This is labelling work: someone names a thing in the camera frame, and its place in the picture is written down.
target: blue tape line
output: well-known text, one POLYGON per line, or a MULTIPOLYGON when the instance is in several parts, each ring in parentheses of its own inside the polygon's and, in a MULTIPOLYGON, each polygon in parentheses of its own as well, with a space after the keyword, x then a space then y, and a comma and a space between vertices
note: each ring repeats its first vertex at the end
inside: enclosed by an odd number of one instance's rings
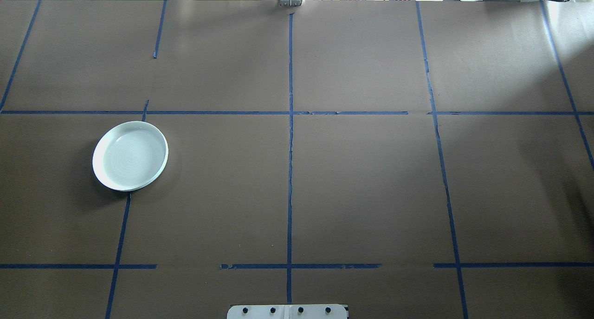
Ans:
POLYGON ((155 43, 155 51, 153 58, 157 59, 159 54, 159 43, 161 42, 161 31, 163 31, 163 21, 165 20, 165 9, 167 8, 167 0, 163 0, 163 8, 161 9, 161 21, 159 21, 159 31, 157 32, 157 42, 155 43))
POLYGON ((563 79, 563 85, 565 85, 565 90, 567 91, 567 97, 569 97, 569 102, 571 103, 571 108, 573 109, 573 114, 575 115, 575 120, 577 121, 577 126, 580 128, 581 139, 584 141, 584 147, 586 148, 588 158, 590 159, 590 165, 592 166, 592 169, 594 169, 594 158, 592 158, 592 151, 590 150, 590 145, 588 144, 588 139, 586 138, 586 133, 584 132, 584 127, 581 124, 580 115, 579 115, 579 112, 577 111, 575 101, 573 100, 573 95, 571 95, 571 89, 569 88, 569 82, 567 82, 567 76, 565 75, 565 71, 563 70, 563 65, 561 64, 561 59, 559 58, 559 52, 557 52, 557 49, 555 46, 555 41, 553 40, 553 36, 551 33, 551 27, 549 26, 549 18, 547 17, 547 12, 545 11, 545 4, 543 1, 541 1, 541 12, 542 12, 542 18, 545 21, 545 31, 547 32, 547 37, 549 39, 549 43, 551 43, 553 54, 555 54, 555 60, 559 67, 559 72, 561 73, 561 78, 563 79))
POLYGON ((437 140, 437 150, 439 152, 439 163, 441 165, 441 176, 444 182, 445 197, 447 199, 448 217, 450 218, 450 233, 452 234, 452 245, 454 247, 454 258, 458 267, 458 289, 460 291, 460 300, 462 302, 462 314, 464 319, 468 319, 468 309, 466 306, 466 292, 464 290, 464 279, 462 277, 462 269, 460 268, 460 254, 458 252, 458 240, 456 237, 456 226, 454 225, 454 213, 452 212, 452 201, 450 199, 450 188, 447 182, 446 163, 444 162, 443 149, 441 148, 441 138, 439 137, 439 124, 437 122, 437 114, 435 108, 435 99, 433 97, 433 87, 431 86, 431 78, 429 77, 429 61, 427 60, 427 48, 425 46, 425 33, 423 31, 423 21, 420 15, 420 5, 416 1, 416 14, 419 20, 420 44, 423 50, 423 61, 425 63, 425 74, 427 78, 427 88, 429 90, 429 99, 431 101, 431 112, 433 117, 433 128, 435 129, 435 139, 437 140))
POLYGON ((408 115, 408 111, 296 111, 295 115, 408 115))
MULTIPOLYGON (((289 187, 287 217, 287 264, 293 262, 293 14, 289 14, 289 187)), ((287 268, 287 304, 292 300, 291 268, 287 268)))
POLYGON ((147 109, 149 108, 149 100, 147 99, 146 104, 144 105, 144 110, 142 111, 142 121, 147 121, 147 109))
POLYGON ((288 115, 288 111, 201 111, 201 110, 152 110, 147 114, 154 115, 288 115))
POLYGON ((377 269, 380 263, 293 264, 293 269, 377 269))
POLYGON ((113 267, 112 284, 111 284, 111 288, 110 288, 110 298, 108 298, 108 308, 105 313, 105 319, 110 319, 110 316, 111 316, 113 295, 115 294, 115 285, 117 283, 117 271, 119 270, 119 260, 122 256, 123 237, 126 234, 126 224, 128 222, 128 211, 130 211, 130 201, 131 200, 132 200, 132 194, 128 193, 128 198, 126 200, 126 209, 123 212, 122 230, 119 233, 119 243, 117 244, 117 254, 115 256, 115 265, 113 267))
POLYGON ((19 50, 19 54, 17 55, 16 61, 14 62, 13 71, 12 71, 12 73, 10 73, 10 78, 8 79, 8 84, 6 85, 6 89, 4 90, 4 96, 2 96, 2 101, 0 101, 0 113, 2 113, 2 109, 4 109, 4 103, 6 103, 8 93, 10 92, 10 87, 13 85, 14 75, 17 73, 17 68, 19 67, 19 63, 21 62, 21 57, 23 56, 23 52, 25 50, 25 45, 27 44, 29 35, 31 35, 31 30, 33 28, 33 24, 35 23, 35 19, 37 18, 37 14, 39 12, 39 6, 41 6, 41 0, 38 0, 37 5, 35 6, 33 16, 31 17, 31 21, 29 22, 29 27, 27 28, 27 33, 25 33, 25 38, 23 38, 23 43, 21 44, 21 49, 19 50))
POLYGON ((3 114, 7 114, 7 115, 142 115, 142 111, 7 110, 7 111, 3 112, 3 114))
MULTIPOLYGON (((290 111, 219 111, 219 110, 7 110, 3 114, 56 115, 290 115, 290 111)), ((294 111, 293 115, 408 115, 408 111, 294 111)))
POLYGON ((221 270, 236 269, 377 269, 381 263, 331 263, 331 264, 284 264, 284 263, 255 263, 255 264, 221 264, 221 270))
POLYGON ((293 271, 287 268, 287 304, 293 303, 293 271))
POLYGON ((433 268, 564 268, 594 267, 594 262, 485 262, 485 263, 436 263, 433 268))
POLYGON ((472 115, 472 116, 573 116, 570 111, 431 111, 428 115, 472 115))

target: table surface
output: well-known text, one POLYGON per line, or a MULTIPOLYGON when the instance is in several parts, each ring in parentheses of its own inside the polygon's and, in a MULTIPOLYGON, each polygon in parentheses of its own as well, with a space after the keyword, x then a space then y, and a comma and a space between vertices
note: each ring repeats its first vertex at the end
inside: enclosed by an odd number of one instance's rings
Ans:
POLYGON ((594 312, 594 10, 3 0, 0 317, 594 312), (111 127, 169 143, 136 192, 111 127))

